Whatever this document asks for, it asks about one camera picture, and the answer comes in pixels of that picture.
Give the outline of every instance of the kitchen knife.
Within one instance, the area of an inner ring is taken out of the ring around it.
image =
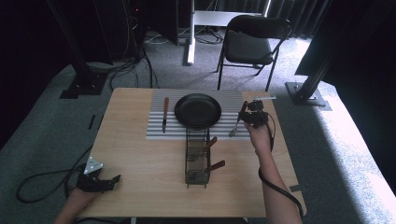
[[[225,166],[225,161],[219,161],[218,163],[213,164],[213,165],[207,167],[207,168],[205,169],[205,171],[206,171],[206,172],[211,172],[211,171],[214,171],[214,170],[216,170],[216,169],[219,169],[220,167],[223,167],[223,166]]]
[[[213,145],[215,145],[215,143],[218,141],[218,138],[215,136],[212,138],[212,140],[210,140],[210,142],[208,142],[206,144],[206,146],[204,147],[204,149],[202,149],[202,153],[206,153],[211,147],[213,147]]]
[[[165,101],[163,103],[163,133],[165,133],[165,129],[166,129],[166,118],[168,115],[168,105],[169,105],[169,97],[165,97]]]

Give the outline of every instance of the striped mat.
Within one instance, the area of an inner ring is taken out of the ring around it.
[[[175,105],[177,101],[190,93],[203,93],[216,99],[221,106],[221,117],[212,126],[210,138],[216,136],[219,140],[248,140],[248,131],[243,121],[238,123],[237,134],[230,138],[228,133],[233,129],[238,112],[241,110],[243,98],[240,91],[195,91],[195,90],[163,90],[155,89],[151,99],[149,112],[147,139],[185,140],[186,128],[175,117]],[[163,102],[169,97],[168,115],[166,120],[166,132],[163,133]]]

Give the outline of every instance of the black cable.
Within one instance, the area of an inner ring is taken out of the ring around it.
[[[64,196],[67,198],[68,197],[68,190],[67,190],[67,183],[70,179],[70,176],[79,168],[78,164],[79,162],[82,160],[82,158],[85,156],[85,154],[87,154],[88,151],[90,151],[92,149],[92,146],[88,147],[84,153],[78,158],[78,160],[73,164],[71,169],[67,169],[67,170],[61,170],[61,171],[54,171],[54,172],[46,172],[43,174],[38,174],[38,175],[31,175],[27,178],[25,178],[19,185],[17,188],[17,191],[15,193],[15,196],[17,197],[17,199],[22,202],[22,203],[38,203],[40,201],[43,201],[44,199],[48,198],[50,195],[52,195],[58,188],[61,187],[61,185],[64,185]],[[46,195],[37,198],[37,199],[33,199],[33,200],[29,200],[29,199],[24,199],[21,196],[21,189],[32,179],[42,176],[42,175],[55,175],[55,174],[59,174],[59,173],[64,173],[67,172],[67,174],[64,176],[64,178],[62,179],[62,181],[57,184],[55,186],[55,188],[53,188],[52,190],[50,190]]]
[[[154,69],[152,68],[152,65],[151,65],[151,61],[149,60],[149,56],[146,54],[145,50],[144,50],[144,54],[145,54],[144,58],[146,59],[146,62],[148,63],[150,80],[152,82],[152,78],[155,77],[155,84],[157,85],[157,88],[160,89],[160,85],[158,84],[157,74],[154,72]]]
[[[103,223],[118,224],[115,221],[105,220],[105,219],[96,218],[96,217],[84,217],[82,219],[77,220],[76,223],[82,223],[82,222],[85,222],[85,221],[97,221],[97,222],[103,222]]]
[[[275,139],[275,134],[276,134],[276,124],[275,124],[275,120],[274,118],[267,113],[268,116],[271,118],[271,120],[274,123],[274,130],[271,132],[270,126],[268,125],[268,122],[265,123],[265,126],[267,126],[268,129],[268,133],[270,135],[270,145],[271,145],[271,151],[273,150],[274,147],[274,139]],[[292,200],[298,207],[299,213],[300,213],[300,217],[303,218],[304,215],[304,211],[303,211],[303,207],[301,206],[300,202],[290,193],[288,193],[287,191],[283,190],[282,188],[278,187],[277,185],[271,183],[270,181],[268,181],[267,179],[265,179],[265,177],[262,175],[262,170],[259,168],[259,178],[262,182],[264,182],[268,187],[270,187],[271,189],[276,190],[277,192],[285,195],[287,198],[289,198],[290,200]]]
[[[290,193],[288,193],[287,191],[283,190],[282,188],[278,187],[277,185],[269,182],[267,179],[264,178],[264,176],[262,175],[262,170],[259,168],[259,178],[262,182],[264,182],[268,187],[270,187],[271,189],[276,190],[277,192],[285,195],[287,198],[289,198],[290,200],[292,200],[298,207],[299,213],[300,213],[300,217],[303,218],[304,215],[304,211],[303,211],[303,207],[301,206],[300,202],[298,201],[298,199],[296,199],[293,195],[291,195]]]

